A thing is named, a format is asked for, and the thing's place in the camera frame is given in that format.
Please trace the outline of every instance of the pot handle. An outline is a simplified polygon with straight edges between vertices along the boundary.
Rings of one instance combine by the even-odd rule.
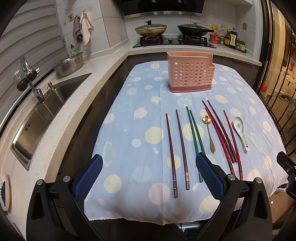
[[[201,22],[195,22],[195,21],[192,21],[194,25],[197,25],[198,23],[201,23]]]
[[[152,20],[148,20],[148,21],[146,21],[146,22],[144,22],[144,23],[147,23],[148,25],[151,25]]]

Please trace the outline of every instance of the blue tablecloth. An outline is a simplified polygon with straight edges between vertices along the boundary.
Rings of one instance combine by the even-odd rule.
[[[135,66],[127,77],[100,129],[93,154],[103,157],[104,166],[85,200],[90,220],[125,218],[157,224],[208,219],[219,201],[205,182],[200,183],[186,106],[195,117],[206,154],[213,164],[230,173],[212,124],[210,133],[216,152],[210,151],[206,115],[202,100],[209,100],[228,135],[231,134],[223,109],[230,119],[241,116],[250,151],[244,153],[235,133],[244,180],[261,177],[271,195],[287,183],[277,164],[278,152],[285,151],[280,135],[263,103],[233,69],[216,64],[212,89],[193,93],[171,93],[167,61]],[[178,109],[188,161],[190,190],[185,188],[184,167],[175,109]],[[172,171],[165,114],[175,155],[178,198],[173,197]],[[238,166],[233,164],[236,176]]]

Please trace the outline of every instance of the stainless steel sink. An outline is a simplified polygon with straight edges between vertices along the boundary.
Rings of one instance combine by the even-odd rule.
[[[45,93],[45,101],[42,104],[38,102],[22,123],[13,139],[11,150],[27,170],[47,127],[67,99],[90,75],[81,75],[54,85],[54,90]]]

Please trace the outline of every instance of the dish towel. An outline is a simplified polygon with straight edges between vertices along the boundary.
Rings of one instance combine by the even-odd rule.
[[[83,12],[81,15],[80,24],[81,24],[82,36],[83,36],[83,41],[85,46],[91,40],[91,31],[94,29],[94,26],[91,23],[89,15],[85,12]]]
[[[76,37],[77,42],[82,42],[82,40],[83,40],[82,29],[81,29],[80,17],[79,16],[76,16],[75,19],[74,19],[73,37]]]

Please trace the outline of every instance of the green chopstick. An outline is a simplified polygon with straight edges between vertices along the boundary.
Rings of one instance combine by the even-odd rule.
[[[194,142],[194,149],[195,149],[195,154],[198,154],[198,145],[197,145],[197,141],[196,141],[196,137],[195,137],[195,133],[194,133],[194,127],[190,118],[190,113],[189,113],[189,109],[188,106],[186,106],[187,109],[187,113],[188,113],[188,118],[189,118],[189,122],[190,122],[190,127],[191,127],[191,132],[192,132],[192,137],[193,137],[193,142]]]
[[[195,127],[195,130],[196,130],[198,141],[200,143],[200,149],[202,150],[202,153],[205,154],[205,149],[204,149],[203,144],[202,144],[202,139],[200,137],[200,132],[198,131],[198,128],[197,128],[197,125],[196,125],[196,122],[195,122],[195,119],[193,117],[193,114],[192,114],[192,111],[191,110],[190,110],[190,114],[191,114],[191,117],[192,117],[192,120],[193,120],[193,123],[194,123],[194,127]]]
[[[195,133],[194,133],[194,127],[193,127],[193,124],[192,124],[192,121],[191,121],[191,118],[190,118],[190,113],[189,113],[188,106],[186,106],[186,109],[187,109],[187,114],[188,114],[188,118],[189,118],[189,122],[190,122],[190,127],[191,127],[191,132],[192,132],[192,138],[193,138],[193,142],[194,142],[195,154],[197,155],[198,154],[198,145],[197,145],[196,136],[195,136]],[[198,170],[198,178],[200,180],[200,183],[202,183],[203,182],[203,178],[202,178],[199,170]]]

